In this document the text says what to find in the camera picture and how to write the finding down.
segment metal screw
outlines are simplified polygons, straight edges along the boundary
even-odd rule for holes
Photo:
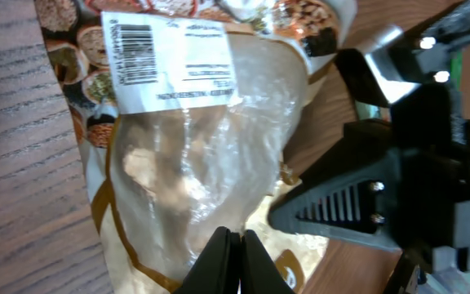
[[[369,188],[371,189],[371,191],[380,192],[380,191],[384,191],[385,186],[384,186],[384,183],[380,181],[376,181],[376,182],[372,182]]]
[[[441,70],[434,74],[434,80],[437,82],[447,82],[449,81],[450,73],[445,70]]]
[[[375,213],[371,216],[371,221],[377,225],[382,225],[385,223],[385,217],[380,215],[379,213]]]
[[[420,48],[422,49],[431,49],[437,44],[437,40],[433,37],[425,37],[420,39]]]

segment barcode label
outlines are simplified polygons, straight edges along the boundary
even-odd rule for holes
[[[122,114],[225,105],[237,96],[222,23],[101,13]]]
[[[157,82],[157,66],[153,50],[152,27],[120,24],[117,26],[122,48],[120,83],[125,86]]]

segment brown table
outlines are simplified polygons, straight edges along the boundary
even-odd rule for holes
[[[407,29],[453,0],[359,0],[348,44]],[[470,60],[470,50],[466,54]],[[470,76],[470,64],[465,65]],[[470,117],[470,78],[465,81]],[[302,172],[356,119],[332,69],[286,148]],[[0,0],[0,293],[111,293],[85,195],[69,111],[42,45],[32,0]],[[397,254],[331,241],[307,292],[380,293]]]

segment wood grain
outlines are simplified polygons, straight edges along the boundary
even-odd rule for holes
[[[452,2],[360,0],[348,46],[381,25],[409,28]],[[332,69],[286,148],[288,164],[302,172],[340,138],[342,124],[354,119],[353,104]],[[306,292],[380,293],[396,258],[332,241]],[[33,1],[0,0],[0,293],[112,291],[72,122]]]

